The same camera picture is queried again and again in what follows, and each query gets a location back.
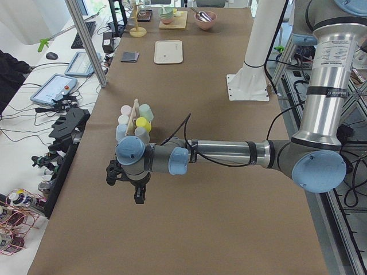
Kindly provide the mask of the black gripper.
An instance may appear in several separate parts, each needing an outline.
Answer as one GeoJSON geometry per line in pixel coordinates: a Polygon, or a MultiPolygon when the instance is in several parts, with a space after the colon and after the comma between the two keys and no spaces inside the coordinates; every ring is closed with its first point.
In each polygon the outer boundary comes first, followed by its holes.
{"type": "Polygon", "coordinates": [[[134,200],[136,204],[145,203],[146,185],[151,178],[150,172],[143,172],[139,175],[128,174],[130,183],[135,187],[134,200]]]}

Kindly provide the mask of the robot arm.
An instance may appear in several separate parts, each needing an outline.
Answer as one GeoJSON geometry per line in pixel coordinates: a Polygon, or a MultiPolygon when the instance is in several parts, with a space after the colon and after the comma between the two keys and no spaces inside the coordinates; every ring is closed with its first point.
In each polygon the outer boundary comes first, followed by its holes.
{"type": "Polygon", "coordinates": [[[135,187],[137,204],[145,201],[152,172],[183,175],[198,157],[227,167],[260,165],[278,170],[311,193],[325,193],[344,180],[337,129],[358,41],[366,34],[365,1],[300,1],[295,26],[317,39],[299,130],[290,140],[216,142],[167,138],[146,144],[136,136],[121,138],[107,167],[108,184],[135,187]]]}

